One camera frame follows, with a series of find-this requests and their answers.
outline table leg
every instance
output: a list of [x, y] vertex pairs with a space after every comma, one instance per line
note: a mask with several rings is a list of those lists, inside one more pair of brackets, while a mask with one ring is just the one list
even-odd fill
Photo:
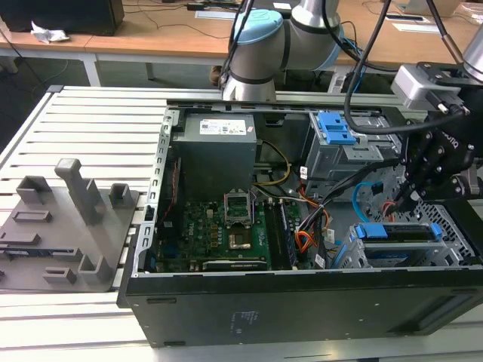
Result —
[[83, 60], [83, 62], [91, 87], [100, 87], [99, 63], [95, 60]]
[[18, 73], [18, 68], [15, 64], [15, 57], [0, 57], [0, 66], [5, 68], [10, 74]]
[[152, 70], [152, 63], [146, 63], [146, 73], [147, 73], [148, 79], [150, 81], [154, 81], [155, 80], [154, 72]]
[[334, 74], [332, 75], [331, 83], [327, 93], [341, 93], [344, 86], [344, 81], [350, 73], [351, 66], [335, 66]]

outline paper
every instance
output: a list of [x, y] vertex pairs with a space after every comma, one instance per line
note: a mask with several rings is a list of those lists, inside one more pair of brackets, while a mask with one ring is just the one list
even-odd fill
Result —
[[35, 36], [38, 41], [48, 44], [51, 41], [64, 41], [69, 40], [69, 37], [63, 30], [49, 30], [36, 26], [32, 21], [32, 30], [30, 34]]
[[275, 9], [292, 10], [290, 4], [287, 4], [286, 2], [274, 2], [273, 6]]
[[243, 119], [204, 119], [199, 122], [199, 134], [245, 136], [247, 129]]
[[439, 34], [436, 25], [416, 25], [416, 24], [396, 24], [393, 23], [400, 32], [425, 32], [427, 34]]
[[195, 17], [199, 19], [218, 19], [218, 20], [233, 20], [235, 19], [235, 13], [229, 13], [226, 11], [196, 11]]

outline connector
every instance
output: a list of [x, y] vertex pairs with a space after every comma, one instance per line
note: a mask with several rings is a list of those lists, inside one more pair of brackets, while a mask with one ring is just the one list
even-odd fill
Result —
[[378, 183], [373, 183], [373, 185], [371, 186], [371, 190], [372, 190], [372, 195], [377, 195], [377, 194], [380, 194], [382, 192], [384, 192], [384, 184], [379, 181]]

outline metal slotted surface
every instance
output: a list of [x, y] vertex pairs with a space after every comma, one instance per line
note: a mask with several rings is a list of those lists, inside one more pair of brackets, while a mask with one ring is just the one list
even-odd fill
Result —
[[[301, 97], [320, 103], [340, 101], [340, 97], [322, 94], [292, 96], [285, 92], [280, 97], [287, 101]], [[384, 104], [397, 104], [395, 98], [377, 97]], [[65, 87], [58, 94], [46, 95], [0, 156], [0, 225], [18, 201], [15, 188], [23, 176], [46, 176], [50, 185], [61, 186], [54, 166], [58, 158], [75, 156], [83, 164], [82, 175], [96, 178], [100, 188], [122, 181], [142, 193], [129, 232], [132, 235], [142, 220], [141, 207], [146, 203], [166, 98], [218, 100], [219, 95], [211, 90], [98, 87]], [[367, 96], [354, 98], [364, 103]], [[381, 357], [387, 362], [470, 362], [483, 357], [479, 353], [482, 307], [427, 337], [154, 350], [131, 310], [115, 304], [125, 258], [126, 252], [108, 293], [0, 290], [0, 360], [314, 362]]]

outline green motherboard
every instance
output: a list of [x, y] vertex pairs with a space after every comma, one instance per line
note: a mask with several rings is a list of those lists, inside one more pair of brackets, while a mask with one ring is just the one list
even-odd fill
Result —
[[[203, 262], [237, 260], [264, 262], [272, 269], [269, 232], [266, 226], [266, 203], [254, 202], [247, 214], [247, 203], [231, 203], [228, 216], [249, 216], [251, 225], [225, 223], [223, 201], [188, 202], [183, 211], [180, 236], [176, 240], [160, 240], [159, 272], [203, 272]], [[289, 226], [300, 222], [295, 203], [285, 203]]]

